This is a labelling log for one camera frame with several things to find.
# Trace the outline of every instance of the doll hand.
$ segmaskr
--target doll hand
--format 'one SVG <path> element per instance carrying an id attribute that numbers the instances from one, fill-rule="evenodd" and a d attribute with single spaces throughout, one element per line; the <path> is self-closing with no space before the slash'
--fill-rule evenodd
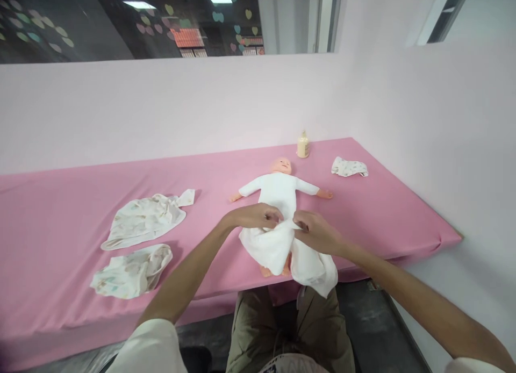
<path id="1" fill-rule="evenodd" d="M 331 199 L 333 198 L 333 193 L 331 193 L 329 190 L 319 189 L 316 196 L 320 198 Z"/>
<path id="2" fill-rule="evenodd" d="M 241 195 L 240 193 L 236 193 L 230 197 L 230 202 L 235 202 L 236 200 L 239 200 L 242 197 L 243 195 Z"/>

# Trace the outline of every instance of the doll head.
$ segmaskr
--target doll head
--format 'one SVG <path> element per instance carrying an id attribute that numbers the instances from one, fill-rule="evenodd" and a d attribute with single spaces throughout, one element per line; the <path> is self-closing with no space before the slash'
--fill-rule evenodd
<path id="1" fill-rule="evenodd" d="M 290 160 L 287 158 L 278 158 L 275 160 L 270 167 L 271 173 L 285 173 L 285 174 L 291 174 L 292 173 L 292 165 L 290 164 Z"/>

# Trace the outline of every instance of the white sleeve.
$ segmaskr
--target white sleeve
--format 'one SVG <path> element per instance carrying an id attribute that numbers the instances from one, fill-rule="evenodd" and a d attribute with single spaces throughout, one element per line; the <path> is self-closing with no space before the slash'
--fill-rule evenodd
<path id="1" fill-rule="evenodd" d="M 151 319 L 136 328 L 106 373 L 187 373 L 174 325 Z"/>
<path id="2" fill-rule="evenodd" d="M 247 196 L 250 196 L 251 194 L 253 194 L 254 192 L 260 190 L 262 188 L 262 183 L 263 183 L 264 177 L 265 176 L 258 177 L 257 179 L 249 182 L 247 185 L 242 186 L 238 190 L 238 193 L 240 193 L 244 197 L 247 197 Z"/>
<path id="3" fill-rule="evenodd" d="M 473 358 L 457 358 L 446 366 L 445 373 L 504 373 L 487 362 Z"/>
<path id="4" fill-rule="evenodd" d="M 309 184 L 306 181 L 300 180 L 296 177 L 296 189 L 306 193 L 310 196 L 315 196 L 319 191 L 319 188 L 315 185 Z"/>

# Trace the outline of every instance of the dark floor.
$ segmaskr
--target dark floor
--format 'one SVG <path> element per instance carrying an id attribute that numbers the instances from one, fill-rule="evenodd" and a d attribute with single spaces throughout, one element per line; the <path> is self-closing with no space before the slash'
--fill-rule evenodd
<path id="1" fill-rule="evenodd" d="M 371 281 L 339 283 L 336 287 L 340 311 L 353 344 L 357 373 L 429 373 L 430 369 L 392 305 L 390 297 Z M 296 303 L 275 308 L 281 327 L 296 320 Z M 226 369 L 233 315 L 177 328 L 180 344 L 206 346 L 213 357 L 213 369 Z M 64 360 L 26 370 L 25 373 L 96 373 L 122 343 L 81 353 Z"/>

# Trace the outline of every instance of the pink sheet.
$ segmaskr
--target pink sheet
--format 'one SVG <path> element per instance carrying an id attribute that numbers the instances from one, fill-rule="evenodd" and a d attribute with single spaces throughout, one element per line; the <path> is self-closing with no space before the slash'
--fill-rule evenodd
<path id="1" fill-rule="evenodd" d="M 298 195 L 298 208 L 320 212 L 346 237 L 386 259 L 407 263 L 454 245 L 461 237 L 351 138 L 312 143 L 308 159 L 295 146 L 175 157 L 0 177 L 0 353 L 8 371 L 125 339 L 154 292 L 132 300 L 95 295 L 92 275 L 110 257 L 167 243 L 174 259 L 162 280 L 227 211 L 255 203 L 258 194 L 230 204 L 242 185 L 264 174 L 279 156 L 293 174 L 334 192 L 332 200 Z M 369 177 L 330 173 L 335 157 L 365 162 Z M 115 212 L 155 193 L 196 189 L 187 217 L 165 236 L 104 252 Z M 335 259 L 342 281 L 364 275 Z M 264 279 L 234 231 L 182 318 L 199 321 L 232 312 L 235 292 L 286 281 Z"/>

